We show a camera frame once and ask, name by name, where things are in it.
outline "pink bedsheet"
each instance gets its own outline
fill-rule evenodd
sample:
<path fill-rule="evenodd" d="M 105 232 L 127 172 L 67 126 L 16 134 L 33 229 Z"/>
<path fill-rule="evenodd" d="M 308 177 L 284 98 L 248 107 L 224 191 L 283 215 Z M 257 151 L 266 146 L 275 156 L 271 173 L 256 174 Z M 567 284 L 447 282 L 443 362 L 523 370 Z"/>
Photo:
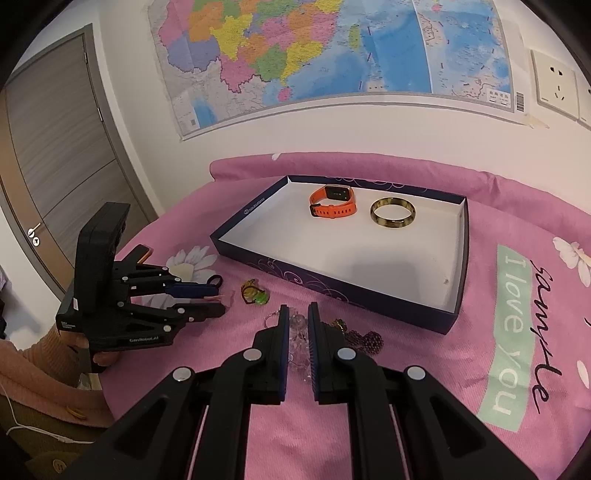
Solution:
<path fill-rule="evenodd" d="M 144 228 L 119 256 L 138 243 L 149 245 L 154 248 L 150 263 L 182 264 L 179 268 L 194 280 L 205 280 L 216 272 L 225 279 L 223 292 L 238 294 L 222 318 L 187 325 L 171 347 L 126 352 L 102 374 L 105 397 L 115 417 L 175 367 L 213 368 L 249 347 L 264 317 L 280 304 L 305 313 L 311 301 L 318 301 L 324 321 L 339 317 L 362 334 L 375 330 L 382 335 L 385 346 L 376 357 L 380 365 L 395 369 L 422 365 L 474 413 L 481 405 L 489 409 L 490 398 L 488 404 L 483 399 L 492 395 L 502 426 L 488 423 L 488 427 L 541 480 L 559 476 L 591 429 L 586 368 L 591 367 L 591 323 L 585 319 L 591 314 L 591 258 L 584 253 L 591 252 L 589 215 L 548 193 L 488 173 L 385 155 L 294 153 L 281 154 L 276 160 L 259 155 L 216 161 L 211 173 L 214 182 Z M 421 330 L 219 257 L 209 235 L 277 177 L 287 174 L 382 180 L 467 196 L 469 265 L 462 311 L 450 333 L 442 336 Z M 508 266 L 531 269 L 531 283 L 516 270 L 501 271 L 498 252 L 506 250 L 499 245 L 515 252 L 514 258 L 507 256 Z M 520 258 L 531 260 L 531 266 Z M 508 281 L 511 286 L 500 278 L 501 273 L 515 277 Z M 271 292 L 264 307 L 247 306 L 239 297 L 240 284 L 252 277 Z M 499 294 L 498 280 L 502 280 Z M 513 297 L 505 302 L 507 294 Z M 530 305 L 519 303 L 530 295 Z M 145 302 L 172 303 L 165 296 Z M 507 307 L 512 312 L 503 310 Z M 495 311 L 497 316 L 502 312 L 515 316 L 497 318 L 495 327 Z M 489 385 L 498 387 L 499 378 L 502 394 Z M 310 386 L 290 372 L 283 405 L 252 408 L 246 478 L 351 478 L 346 407 L 318 406 Z"/>

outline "white cable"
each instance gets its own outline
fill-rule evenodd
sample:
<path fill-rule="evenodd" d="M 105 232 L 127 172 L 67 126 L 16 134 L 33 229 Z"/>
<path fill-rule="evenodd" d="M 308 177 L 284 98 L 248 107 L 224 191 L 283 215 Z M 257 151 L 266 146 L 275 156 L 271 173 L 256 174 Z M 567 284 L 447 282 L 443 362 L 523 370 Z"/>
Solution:
<path fill-rule="evenodd" d="M 8 400 L 8 406 L 10 407 L 10 411 L 12 412 L 12 419 L 14 420 L 14 423 L 17 424 L 16 426 L 9 428 L 6 432 L 6 435 L 8 435 L 13 430 L 25 429 L 25 430 L 30 430 L 32 432 L 41 433 L 43 435 L 48 435 L 48 436 L 56 439 L 58 442 L 62 442 L 62 443 L 79 443 L 81 445 L 90 445 L 91 443 L 93 443 L 93 442 L 81 442 L 79 440 L 72 440 L 68 437 L 63 437 L 62 435 L 58 435 L 57 433 L 46 432 L 45 430 L 38 429 L 37 427 L 30 427 L 27 425 L 21 425 L 20 423 L 17 422 L 17 418 L 14 414 L 14 409 L 12 408 L 12 403 L 10 401 L 10 397 L 8 396 L 8 393 L 7 393 L 6 389 L 4 388 L 4 385 L 2 385 L 2 382 L 0 382 L 0 387 L 2 387 L 2 390 L 4 391 L 4 395 L 6 396 L 6 399 Z"/>

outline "door handle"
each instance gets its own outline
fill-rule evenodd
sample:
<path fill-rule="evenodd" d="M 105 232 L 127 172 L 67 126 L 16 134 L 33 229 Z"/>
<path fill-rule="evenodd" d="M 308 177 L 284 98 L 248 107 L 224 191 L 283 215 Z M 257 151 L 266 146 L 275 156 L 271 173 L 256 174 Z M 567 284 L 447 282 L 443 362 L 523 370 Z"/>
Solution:
<path fill-rule="evenodd" d="M 41 226 L 41 222 L 35 225 L 34 228 L 30 228 L 27 232 L 29 238 L 33 238 L 35 236 L 35 230 L 37 230 Z"/>
<path fill-rule="evenodd" d="M 37 236 L 35 235 L 35 230 L 37 230 L 37 229 L 38 229 L 40 226 L 41 226 L 41 222 L 39 222 L 38 224 L 36 224 L 34 228 L 30 228 L 30 229 L 27 231 L 27 236 L 28 236 L 29 238 L 32 238 L 32 239 L 33 239 L 33 240 L 32 240 L 32 242 L 33 242 L 33 246 L 34 246 L 34 247 L 38 247 L 38 246 L 39 246 L 39 244 L 41 243 L 41 241 L 39 240 L 39 237 L 37 237 Z"/>

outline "white wall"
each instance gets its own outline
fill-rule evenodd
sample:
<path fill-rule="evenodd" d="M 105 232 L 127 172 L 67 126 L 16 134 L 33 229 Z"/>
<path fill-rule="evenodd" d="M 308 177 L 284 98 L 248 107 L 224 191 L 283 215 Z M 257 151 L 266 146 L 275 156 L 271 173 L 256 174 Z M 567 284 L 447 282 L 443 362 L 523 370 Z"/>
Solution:
<path fill-rule="evenodd" d="M 415 106 L 331 106 L 289 112 L 179 140 L 147 19 L 152 0 L 103 0 L 100 24 L 125 125 L 154 191 L 167 209 L 210 180 L 218 158 L 285 151 L 376 152 L 487 170 L 554 193 L 591 212 L 591 132 L 535 104 L 550 128 Z M 520 0 L 496 0 L 526 47 L 576 67 L 550 28 Z"/>
<path fill-rule="evenodd" d="M 148 198 L 152 201 L 156 212 L 162 214 L 163 207 L 155 196 L 154 190 L 139 162 L 139 157 L 125 128 L 113 92 L 113 86 L 109 80 L 105 52 L 102 48 L 98 8 L 99 3 L 97 0 L 74 0 L 51 24 L 39 33 L 17 67 L 60 38 L 85 25 L 93 24 L 99 70 L 113 118 L 129 159 Z M 2 245 L 0 248 L 0 266 L 9 281 L 1 293 L 2 299 L 6 303 L 4 318 L 8 323 L 8 336 L 17 347 L 26 348 L 44 335 L 55 322 L 55 314 L 60 302 L 23 253 L 1 210 L 0 245 Z"/>

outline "hand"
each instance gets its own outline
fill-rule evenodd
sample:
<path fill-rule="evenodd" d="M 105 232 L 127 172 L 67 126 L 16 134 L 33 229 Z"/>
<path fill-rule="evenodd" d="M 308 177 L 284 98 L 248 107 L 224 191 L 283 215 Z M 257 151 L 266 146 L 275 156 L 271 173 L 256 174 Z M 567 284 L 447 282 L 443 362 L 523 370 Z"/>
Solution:
<path fill-rule="evenodd" d="M 59 332 L 60 340 L 66 345 L 75 348 L 88 348 L 88 339 L 83 333 L 76 332 Z M 120 356 L 121 352 L 98 352 L 92 357 L 92 361 L 102 367 L 109 367 L 113 365 Z"/>

